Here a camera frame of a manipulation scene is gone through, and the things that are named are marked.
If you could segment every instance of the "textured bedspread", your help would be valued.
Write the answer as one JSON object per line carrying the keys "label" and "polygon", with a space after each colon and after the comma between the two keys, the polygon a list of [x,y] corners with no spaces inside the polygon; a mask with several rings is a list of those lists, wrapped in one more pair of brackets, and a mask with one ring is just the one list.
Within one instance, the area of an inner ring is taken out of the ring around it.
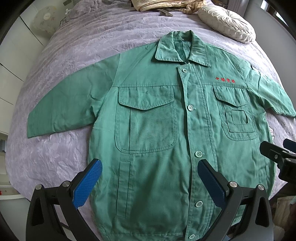
{"label": "textured bedspread", "polygon": [[[173,17],[165,17],[158,12],[136,12],[127,0],[80,1],[39,56],[18,96],[6,154],[12,186],[31,199],[36,184],[60,185],[86,167],[91,126],[31,139],[26,137],[28,114],[50,89],[83,67],[155,42],[173,30],[193,30],[205,42],[249,61],[280,83],[272,63],[256,42],[243,44],[225,37],[205,25],[196,14],[173,12]],[[296,139],[295,120],[273,113],[267,113],[267,120],[274,131],[275,144],[282,145],[285,138]],[[277,179],[272,195],[283,185],[284,182]],[[89,202],[79,210],[99,235]]]}

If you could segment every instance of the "pocket flap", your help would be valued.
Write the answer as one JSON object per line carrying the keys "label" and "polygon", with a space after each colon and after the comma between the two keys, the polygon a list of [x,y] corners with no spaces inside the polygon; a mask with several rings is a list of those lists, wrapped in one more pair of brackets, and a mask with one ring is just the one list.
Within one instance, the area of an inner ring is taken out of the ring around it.
{"label": "pocket flap", "polygon": [[119,103],[140,110],[162,106],[173,100],[174,93],[171,86],[119,87]]}
{"label": "pocket flap", "polygon": [[242,106],[249,103],[246,90],[227,86],[213,86],[215,96],[218,100],[227,102],[234,106]]}

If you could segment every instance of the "jacket collar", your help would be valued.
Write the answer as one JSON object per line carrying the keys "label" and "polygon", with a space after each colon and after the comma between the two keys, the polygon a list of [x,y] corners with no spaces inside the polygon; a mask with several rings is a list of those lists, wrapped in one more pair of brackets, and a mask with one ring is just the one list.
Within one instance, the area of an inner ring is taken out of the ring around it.
{"label": "jacket collar", "polygon": [[193,31],[173,31],[163,36],[157,46],[155,58],[163,61],[184,62],[175,49],[174,41],[191,41],[189,60],[196,63],[211,66],[207,46]]}

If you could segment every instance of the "folded clothes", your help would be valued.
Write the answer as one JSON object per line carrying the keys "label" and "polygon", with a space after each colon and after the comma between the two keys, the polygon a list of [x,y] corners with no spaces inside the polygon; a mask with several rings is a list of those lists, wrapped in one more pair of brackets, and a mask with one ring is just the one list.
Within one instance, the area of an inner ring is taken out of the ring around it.
{"label": "folded clothes", "polygon": [[185,14],[192,14],[207,5],[206,0],[132,0],[133,6],[137,11],[144,12],[152,9],[170,8],[170,11],[180,11]]}

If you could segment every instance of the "green jacket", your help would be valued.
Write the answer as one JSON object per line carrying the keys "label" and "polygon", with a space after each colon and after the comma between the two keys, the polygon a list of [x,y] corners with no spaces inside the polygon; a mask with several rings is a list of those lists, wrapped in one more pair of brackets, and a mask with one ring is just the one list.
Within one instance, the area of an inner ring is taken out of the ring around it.
{"label": "green jacket", "polygon": [[104,240],[197,240],[220,212],[199,160],[271,193],[275,166],[259,153],[272,142],[268,108],[296,117],[278,83],[174,31],[66,77],[29,114],[28,138],[93,124],[88,162],[100,159],[103,173],[91,204]]}

